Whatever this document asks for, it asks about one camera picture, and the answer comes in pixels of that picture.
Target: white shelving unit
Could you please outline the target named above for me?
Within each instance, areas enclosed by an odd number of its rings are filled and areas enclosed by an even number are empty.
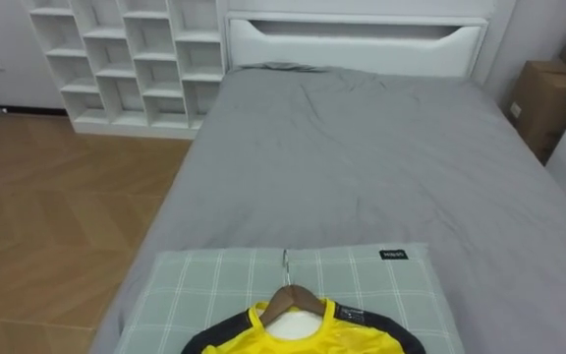
[[[226,68],[215,0],[23,0],[79,133],[196,135]]]

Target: gray bed sheet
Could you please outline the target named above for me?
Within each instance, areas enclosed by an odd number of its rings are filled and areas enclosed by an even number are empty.
[[[425,242],[467,353],[566,353],[566,197],[469,81],[229,74],[91,348],[160,251]]]

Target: plaid pillow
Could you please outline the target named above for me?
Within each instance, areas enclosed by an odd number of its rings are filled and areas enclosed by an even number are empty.
[[[385,260],[381,250],[403,250],[408,259]],[[390,317],[428,354],[464,354],[425,246],[290,250],[287,255],[290,280],[316,296]],[[159,254],[115,353],[180,353],[200,331],[269,300],[286,279],[281,249]]]

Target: wooden hanger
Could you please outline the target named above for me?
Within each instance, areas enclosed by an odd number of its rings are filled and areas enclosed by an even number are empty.
[[[287,285],[274,293],[267,308],[259,316],[259,320],[264,327],[269,326],[293,306],[321,317],[326,311],[326,305],[307,288],[300,285]]]

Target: bed frame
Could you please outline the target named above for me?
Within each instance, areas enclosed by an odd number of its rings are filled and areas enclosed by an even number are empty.
[[[488,20],[468,17],[229,12],[225,53],[227,68],[296,62],[386,75],[469,77],[487,27]]]

